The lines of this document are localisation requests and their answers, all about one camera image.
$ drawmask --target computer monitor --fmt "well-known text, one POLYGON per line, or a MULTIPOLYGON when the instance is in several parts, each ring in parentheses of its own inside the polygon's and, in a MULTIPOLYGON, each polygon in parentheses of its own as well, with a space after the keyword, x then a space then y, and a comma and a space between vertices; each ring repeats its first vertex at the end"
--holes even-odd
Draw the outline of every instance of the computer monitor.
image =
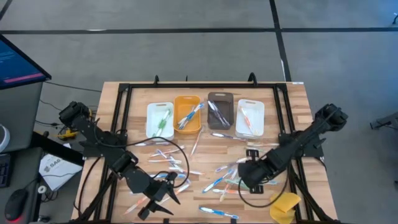
POLYGON ((51 75, 0 35, 0 90, 50 79, 51 75))

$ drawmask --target dark gray container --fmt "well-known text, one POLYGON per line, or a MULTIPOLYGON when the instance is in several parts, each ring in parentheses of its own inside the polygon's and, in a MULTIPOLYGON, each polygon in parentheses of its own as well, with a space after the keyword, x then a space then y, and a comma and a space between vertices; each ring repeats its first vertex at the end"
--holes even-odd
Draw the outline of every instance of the dark gray container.
MULTIPOLYGON (((232 126, 234 124, 234 95, 232 93, 211 92, 207 96, 208 100, 213 101, 221 114, 232 126)), ((207 123, 210 129, 228 130, 230 127, 224 127, 216 116, 207 108, 207 123)))

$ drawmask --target wooden table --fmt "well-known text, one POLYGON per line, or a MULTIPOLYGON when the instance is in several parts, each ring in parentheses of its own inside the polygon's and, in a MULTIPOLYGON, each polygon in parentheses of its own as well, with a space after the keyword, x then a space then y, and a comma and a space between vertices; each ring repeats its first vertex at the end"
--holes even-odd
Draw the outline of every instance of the wooden table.
MULTIPOLYGON (((101 118, 98 126, 103 130, 109 130, 111 127, 114 106, 116 102, 118 82, 106 82, 103 87, 101 99, 99 101, 99 107, 97 111, 97 118, 101 118)), ((312 122, 312 115, 310 106, 308 104, 307 94, 305 87, 302 83, 287 83, 287 89, 289 92, 289 100, 294 116, 294 123, 296 130, 305 129, 312 122)), ((240 99, 250 99, 261 101, 265 104, 265 123, 264 123, 264 135, 261 142, 277 142, 277 135, 279 134, 279 123, 277 119, 277 113, 275 108, 274 94, 271 89, 266 88, 140 88, 133 89, 131 104, 129 109, 129 116, 127 121, 127 133, 128 142, 134 142, 146 138, 146 111, 149 103, 156 102, 173 102, 174 98, 178 95, 198 95, 202 100, 207 99, 207 95, 211 91, 224 91, 233 93, 234 104, 235 104, 235 116, 236 116, 236 105, 240 99)), ((282 110, 284 112, 285 126, 287 124, 287 116, 285 112, 285 105, 282 94, 279 94, 281 99, 282 110)), ((123 113, 123 103, 121 105, 119 117, 121 118, 123 113)), ((207 109, 201 111, 202 125, 207 127, 207 109)), ((198 223, 198 222, 209 222, 209 223, 229 223, 228 217, 221 217, 213 214, 207 214, 200 212, 198 207, 204 206, 223 210, 231 214, 239 215, 240 219, 238 223, 274 223, 275 221, 269 215, 269 208, 252 208, 246 205, 242 200, 239 199, 238 195, 228 194, 223 202, 220 203, 220 194, 213 192, 207 192, 203 194, 201 191, 215 179, 223 175, 223 172, 216 174, 214 170, 217 167, 225 165, 226 163, 236 161, 238 158, 245 156, 246 143, 217 138, 210 135, 208 128, 201 135, 198 147, 195 151, 194 156, 190 159, 190 167, 193 170, 200 170, 205 172, 206 175, 197 176, 190 175, 192 181, 191 186, 178 195, 178 199, 181 205, 176 204, 172 200, 169 200, 163 204, 163 206, 174 213, 174 216, 168 215, 162 212, 151 213, 146 221, 142 221, 137 217, 137 213, 142 206, 136 208, 133 212, 123 215, 123 213, 140 198, 142 194, 131 195, 124 180, 118 182, 116 198, 114 202, 112 222, 125 223, 125 222, 152 222, 162 223, 164 218, 169 218, 171 223, 198 223)), ((219 131, 220 133, 227 133, 234 135, 235 127, 233 126, 229 131, 219 131)), ((179 134, 175 133, 174 142, 178 145, 184 145, 186 152, 190 152, 193 143, 196 139, 196 134, 179 134)), ((171 146, 157 147, 161 150, 171 149, 171 146)), ((160 170, 167 170, 168 164, 153 164, 148 163, 147 160, 151 154, 154 153, 156 147, 128 147, 128 150, 132 151, 138 158, 138 165, 149 174, 155 174, 160 170)), ((264 150, 269 150, 270 147, 262 147, 264 150)), ((183 157, 179 153, 175 153, 175 158, 183 161, 183 157)), ((91 167, 95 159, 88 159, 85 162, 83 173, 81 175, 81 182, 79 186, 78 195, 76 201, 79 198, 79 192, 84 178, 91 167)), ((318 202, 319 206, 332 218, 337 218, 335 206, 331 196, 328 179, 326 176, 325 168, 313 158, 303 158, 303 164, 305 169, 305 175, 307 178, 307 185, 310 193, 314 199, 318 202)), ((93 197, 98 192, 98 186, 100 184, 101 172, 103 169, 103 159, 101 159, 97 165, 95 165, 92 173, 90 174, 86 187, 83 192, 82 207, 86 208, 92 201, 93 197)), ((269 197, 277 192, 280 192, 284 181, 285 172, 275 178, 279 181, 276 186, 266 185, 264 188, 263 195, 244 195, 245 198, 253 204, 264 205, 269 202, 269 197)), ((219 184, 216 188, 223 189, 225 183, 219 184)), ((105 217, 106 206, 108 203, 108 195, 103 200, 103 209, 101 217, 105 217)), ((302 217, 305 219, 305 209, 303 202, 300 203, 302 208, 302 217)), ((76 218, 78 213, 74 209, 72 218, 76 218)))

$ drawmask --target paper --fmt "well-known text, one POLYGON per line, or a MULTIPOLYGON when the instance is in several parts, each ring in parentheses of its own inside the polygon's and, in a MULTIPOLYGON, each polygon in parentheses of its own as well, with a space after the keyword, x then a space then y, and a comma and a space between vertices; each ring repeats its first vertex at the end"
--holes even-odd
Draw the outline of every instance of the paper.
MULTIPOLYGON (((64 144, 65 147, 70 148, 69 143, 64 144)), ((81 171, 81 166, 73 164, 71 162, 64 161, 63 159, 47 154, 43 157, 40 162, 39 172, 47 185, 52 191, 58 190, 64 183, 71 179, 74 174, 81 171), (45 177, 46 175, 65 175, 63 177, 45 177)))

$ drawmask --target toothbrush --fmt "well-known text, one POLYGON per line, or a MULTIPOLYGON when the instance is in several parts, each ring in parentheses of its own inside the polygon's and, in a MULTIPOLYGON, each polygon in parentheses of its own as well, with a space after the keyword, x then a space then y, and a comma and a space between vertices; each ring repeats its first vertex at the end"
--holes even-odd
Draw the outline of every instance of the toothbrush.
MULTIPOLYGON (((229 183, 229 184, 239 184, 239 180, 231 180, 231 179, 226 179, 225 182, 229 183)), ((242 189, 246 189, 246 190, 250 190, 250 188, 248 186, 246 186, 246 184, 244 184, 244 182, 241 182, 241 188, 242 189)))
POLYGON ((248 146, 279 146, 279 143, 254 143, 254 142, 248 142, 248 146))
POLYGON ((247 157, 240 158, 240 159, 238 159, 236 162, 232 162, 232 163, 230 163, 230 164, 228 164, 228 165, 225 165, 225 166, 222 166, 222 167, 217 168, 217 169, 215 170, 215 172, 220 172, 220 171, 223 170, 223 169, 229 168, 229 167, 231 167, 231 166, 233 166, 233 165, 235 165, 235 164, 237 164, 237 163, 241 163, 241 162, 244 162, 244 161, 246 161, 246 160, 247 160, 247 157))
POLYGON ((220 183, 226 176, 230 175, 232 173, 232 169, 230 169, 224 176, 220 177, 219 179, 216 179, 213 183, 211 183, 209 186, 207 186, 202 193, 206 193, 210 189, 212 189, 214 186, 216 186, 218 183, 220 183))
POLYGON ((123 215, 128 214, 130 212, 132 212, 134 209, 136 209, 138 207, 138 205, 140 205, 142 202, 145 202, 145 200, 147 200, 148 198, 145 196, 143 198, 141 198, 140 200, 138 200, 137 203, 135 203, 134 205, 132 205, 129 209, 126 210, 126 212, 124 212, 123 215))
POLYGON ((193 153, 195 152, 195 149, 197 148, 198 141, 199 141, 199 138, 200 138, 200 134, 201 134, 204 130, 205 130, 205 127, 201 127, 201 129, 200 129, 200 131, 199 131, 199 134, 198 134, 198 137, 197 137, 197 140, 195 141, 195 144, 194 144, 193 147, 192 147, 192 151, 191 151, 190 157, 191 157, 191 156, 193 155, 193 153))
MULTIPOLYGON (((187 189, 189 187, 189 184, 185 184, 184 186, 180 187, 176 192, 175 195, 177 196, 179 193, 183 192, 185 189, 187 189)), ((167 201, 168 199, 170 199, 170 197, 167 197, 165 199, 163 199, 161 202, 159 202, 159 205, 162 205, 165 201, 167 201)))
MULTIPOLYGON (((224 193, 224 192, 226 192, 226 193, 229 193, 229 194, 239 194, 239 192, 237 191, 237 190, 227 190, 227 191, 224 191, 224 190, 220 190, 220 189, 213 189, 213 192, 214 193, 224 193)), ((249 194, 249 192, 248 191, 242 191, 241 190, 241 194, 249 194)))
POLYGON ((159 149, 156 149, 156 152, 159 153, 163 158, 165 159, 170 159, 169 163, 171 166, 176 166, 176 164, 178 163, 177 160, 174 159, 174 157, 169 156, 167 157, 162 151, 160 151, 159 149))
POLYGON ((227 134, 220 134, 220 133, 211 133, 212 136, 220 137, 220 138, 228 138, 228 139, 233 139, 233 140, 240 140, 240 141, 247 141, 247 139, 244 138, 238 138, 234 136, 230 136, 227 134))
POLYGON ((225 213, 223 211, 219 211, 219 210, 213 210, 211 208, 205 208, 205 207, 199 207, 199 209, 203 212, 207 212, 207 213, 212 213, 215 215, 222 215, 222 216, 226 216, 226 217, 231 217, 234 219, 239 219, 239 217, 237 215, 230 215, 228 213, 225 213))
MULTIPOLYGON (((158 174, 156 178, 165 178, 168 174, 158 174)), ((177 178, 186 178, 185 174, 178 174, 177 178)))
POLYGON ((252 134, 254 134, 254 135, 257 135, 257 134, 256 134, 257 131, 254 131, 254 130, 253 130, 253 127, 251 126, 249 117, 248 117, 248 115, 246 114, 246 112, 243 110, 243 107, 240 106, 240 107, 239 107, 239 110, 242 112, 242 114, 243 114, 243 116, 244 116, 244 120, 245 120, 246 124, 248 125, 248 127, 249 127, 249 129, 250 129, 250 132, 251 132, 252 134))
POLYGON ((208 100, 207 103, 209 104, 209 107, 211 108, 211 111, 214 113, 216 118, 221 122, 221 124, 224 127, 230 127, 231 125, 229 122, 224 118, 223 114, 221 111, 217 108, 216 104, 213 101, 208 100))
MULTIPOLYGON (((163 153, 163 154, 170 154, 170 153, 178 152, 178 151, 179 151, 179 149, 174 149, 174 150, 169 150, 169 151, 162 152, 162 153, 163 153)), ((149 156, 149 157, 151 158, 151 157, 155 157, 155 156, 161 156, 161 154, 160 154, 160 153, 155 153, 155 154, 153 154, 153 155, 151 155, 151 156, 149 156)))
POLYGON ((170 143, 168 142, 148 142, 148 143, 140 143, 134 146, 168 146, 170 143))
MULTIPOLYGON (((170 170, 178 170, 178 171, 182 170, 182 171, 184 171, 184 172, 187 172, 186 170, 183 170, 183 169, 181 169, 180 167, 169 167, 169 169, 170 169, 170 170)), ((205 174, 202 173, 202 172, 194 171, 194 170, 190 170, 189 173, 190 173, 190 174, 196 174, 196 175, 205 175, 205 174)))
MULTIPOLYGON (((235 179, 236 174, 238 173, 238 169, 235 169, 235 171, 231 175, 231 179, 235 179)), ((220 197, 220 202, 222 202, 225 198, 225 193, 228 191, 230 184, 226 184, 224 188, 224 192, 221 194, 220 197)))
POLYGON ((168 109, 166 113, 163 115, 163 118, 160 120, 159 124, 157 125, 157 131, 152 135, 152 137, 160 136, 164 127, 166 126, 167 120, 169 119, 170 115, 172 114, 172 110, 168 109))
POLYGON ((195 115, 195 113, 199 110, 202 109, 205 105, 203 103, 198 104, 198 106, 188 115, 186 115, 186 117, 182 118, 180 122, 178 122, 178 124, 180 125, 178 128, 179 129, 184 129, 185 125, 187 125, 187 123, 193 118, 193 116, 195 115))
POLYGON ((277 185, 277 184, 278 184, 278 181, 270 180, 270 181, 266 182, 264 185, 277 185))
POLYGON ((175 162, 176 164, 181 164, 181 161, 176 161, 173 159, 149 160, 148 162, 175 162))

